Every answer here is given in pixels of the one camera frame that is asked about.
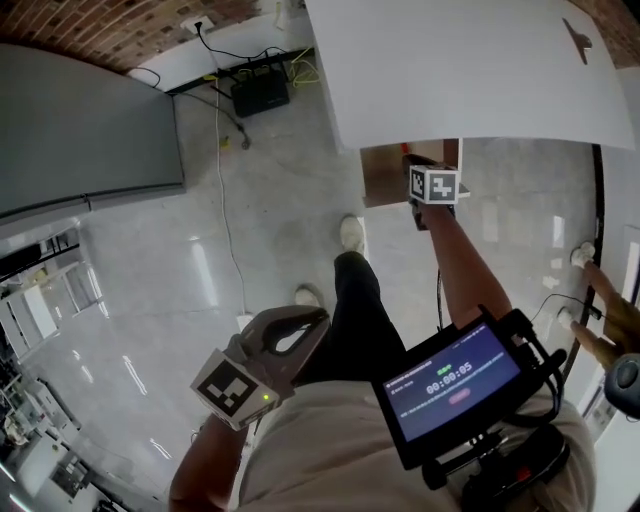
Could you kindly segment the grey round device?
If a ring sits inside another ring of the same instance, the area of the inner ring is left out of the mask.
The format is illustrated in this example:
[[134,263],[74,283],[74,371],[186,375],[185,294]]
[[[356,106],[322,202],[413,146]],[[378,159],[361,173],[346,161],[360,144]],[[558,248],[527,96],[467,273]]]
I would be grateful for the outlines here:
[[604,394],[621,413],[640,420],[640,353],[621,356],[606,371]]

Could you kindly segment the person's white shirt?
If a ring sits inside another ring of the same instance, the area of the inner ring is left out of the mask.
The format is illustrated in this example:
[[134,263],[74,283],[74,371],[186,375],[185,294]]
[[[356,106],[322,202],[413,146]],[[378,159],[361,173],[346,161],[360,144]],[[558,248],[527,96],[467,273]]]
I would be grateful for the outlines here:
[[[553,422],[570,455],[549,483],[536,482],[508,512],[592,512],[594,445],[576,408],[563,401]],[[237,512],[461,512],[471,464],[429,490],[405,471],[369,383],[305,385],[261,423]]]

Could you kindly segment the person's left forearm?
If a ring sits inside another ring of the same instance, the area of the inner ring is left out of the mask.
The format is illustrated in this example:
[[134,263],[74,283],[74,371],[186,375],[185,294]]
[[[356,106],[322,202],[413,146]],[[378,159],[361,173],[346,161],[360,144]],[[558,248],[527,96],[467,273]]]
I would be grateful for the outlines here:
[[169,512],[227,510],[247,433],[215,415],[205,421],[171,482]]

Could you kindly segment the white desk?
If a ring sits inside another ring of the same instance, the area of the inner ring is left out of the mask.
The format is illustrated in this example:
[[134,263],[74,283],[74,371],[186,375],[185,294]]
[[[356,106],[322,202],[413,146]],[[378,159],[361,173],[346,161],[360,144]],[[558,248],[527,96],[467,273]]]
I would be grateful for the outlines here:
[[[559,139],[631,149],[618,76],[568,0],[306,0],[341,142]],[[562,21],[587,35],[584,65]]]

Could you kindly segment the wooden-legged chair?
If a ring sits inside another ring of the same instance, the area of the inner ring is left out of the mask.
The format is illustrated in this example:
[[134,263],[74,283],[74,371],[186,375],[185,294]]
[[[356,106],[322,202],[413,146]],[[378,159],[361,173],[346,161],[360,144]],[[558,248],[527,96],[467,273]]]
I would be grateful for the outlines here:
[[570,263],[583,270],[589,285],[604,302],[604,338],[575,321],[567,308],[558,312],[557,320],[608,371],[623,355],[640,353],[640,310],[616,291],[594,263],[595,252],[591,242],[584,242],[571,252]]

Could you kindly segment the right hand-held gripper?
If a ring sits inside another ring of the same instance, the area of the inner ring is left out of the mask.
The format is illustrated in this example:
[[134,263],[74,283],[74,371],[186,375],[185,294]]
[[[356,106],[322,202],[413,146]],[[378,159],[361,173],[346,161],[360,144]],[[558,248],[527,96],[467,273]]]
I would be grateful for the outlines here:
[[455,215],[459,201],[459,171],[426,157],[406,154],[402,169],[407,186],[408,204],[418,231],[427,231],[420,210],[421,205],[444,206]]

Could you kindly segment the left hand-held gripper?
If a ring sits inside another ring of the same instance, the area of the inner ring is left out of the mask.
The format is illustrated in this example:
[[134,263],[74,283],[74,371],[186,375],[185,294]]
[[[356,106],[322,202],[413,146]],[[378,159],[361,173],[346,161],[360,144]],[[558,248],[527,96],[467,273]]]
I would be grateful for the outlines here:
[[264,310],[226,349],[213,351],[191,389],[221,421],[242,430],[294,394],[298,374],[329,326],[320,307]]

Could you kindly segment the white shelving unit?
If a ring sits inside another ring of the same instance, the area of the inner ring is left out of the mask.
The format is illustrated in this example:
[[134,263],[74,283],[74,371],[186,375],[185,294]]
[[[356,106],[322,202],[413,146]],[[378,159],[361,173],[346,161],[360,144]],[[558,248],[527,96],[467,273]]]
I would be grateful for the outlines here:
[[0,335],[17,363],[58,336],[63,324],[103,306],[77,227],[0,256]]

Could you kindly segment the black router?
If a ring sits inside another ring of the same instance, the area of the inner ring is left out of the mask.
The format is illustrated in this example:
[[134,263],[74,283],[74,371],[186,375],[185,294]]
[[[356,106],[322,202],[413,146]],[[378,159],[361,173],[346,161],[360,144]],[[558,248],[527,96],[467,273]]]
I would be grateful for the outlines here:
[[290,103],[288,75],[272,66],[239,70],[230,95],[240,118],[259,114]]

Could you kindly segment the black chest monitor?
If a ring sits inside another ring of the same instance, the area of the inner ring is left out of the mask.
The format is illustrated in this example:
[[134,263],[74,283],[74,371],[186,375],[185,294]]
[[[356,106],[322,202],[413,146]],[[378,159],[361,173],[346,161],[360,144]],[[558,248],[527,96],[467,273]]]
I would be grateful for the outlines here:
[[539,388],[505,320],[446,327],[378,372],[372,387],[404,469],[418,468],[516,412]]

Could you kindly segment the brown cardboard box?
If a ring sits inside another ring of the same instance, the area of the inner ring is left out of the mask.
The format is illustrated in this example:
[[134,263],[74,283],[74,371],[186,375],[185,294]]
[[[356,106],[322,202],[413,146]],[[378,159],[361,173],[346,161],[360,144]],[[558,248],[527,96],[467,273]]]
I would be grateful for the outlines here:
[[[407,186],[402,169],[401,143],[360,150],[366,208],[406,203]],[[461,139],[438,139],[407,143],[409,154],[426,157],[453,169],[462,169]]]

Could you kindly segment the person's right forearm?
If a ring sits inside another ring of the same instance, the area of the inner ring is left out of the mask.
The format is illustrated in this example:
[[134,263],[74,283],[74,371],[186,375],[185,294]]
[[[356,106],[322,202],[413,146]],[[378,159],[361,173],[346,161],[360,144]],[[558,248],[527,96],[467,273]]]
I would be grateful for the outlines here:
[[481,315],[480,306],[495,319],[512,310],[512,304],[492,271],[446,206],[419,208],[428,228],[440,269],[450,318],[462,328]]

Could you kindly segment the white wall trunking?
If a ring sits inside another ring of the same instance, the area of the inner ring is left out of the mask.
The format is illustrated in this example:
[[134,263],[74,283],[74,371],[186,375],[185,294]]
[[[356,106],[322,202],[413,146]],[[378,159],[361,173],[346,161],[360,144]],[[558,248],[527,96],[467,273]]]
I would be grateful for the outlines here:
[[169,91],[204,75],[267,55],[302,51],[314,43],[307,17],[275,21],[264,15],[210,32],[159,54],[128,71],[127,76]]

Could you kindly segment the person's right white shoe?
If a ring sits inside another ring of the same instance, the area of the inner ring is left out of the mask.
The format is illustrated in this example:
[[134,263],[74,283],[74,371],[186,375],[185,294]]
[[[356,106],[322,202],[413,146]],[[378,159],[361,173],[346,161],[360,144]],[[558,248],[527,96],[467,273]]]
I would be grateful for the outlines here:
[[345,216],[339,229],[340,241],[344,252],[365,253],[364,228],[357,217]]

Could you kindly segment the black monitor mount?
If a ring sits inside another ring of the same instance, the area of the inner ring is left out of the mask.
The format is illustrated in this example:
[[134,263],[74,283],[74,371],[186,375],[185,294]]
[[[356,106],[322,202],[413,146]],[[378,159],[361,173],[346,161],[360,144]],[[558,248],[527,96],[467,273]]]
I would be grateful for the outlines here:
[[480,505],[503,511],[508,502],[533,486],[549,483],[564,469],[571,453],[568,441],[552,424],[561,410],[564,383],[562,349],[549,354],[534,333],[531,321],[518,309],[500,320],[485,307],[479,320],[500,341],[520,341],[507,353],[519,374],[452,422],[470,447],[440,462],[436,454],[421,465],[427,486],[440,489],[454,472],[477,462],[480,471],[463,487],[463,512]]

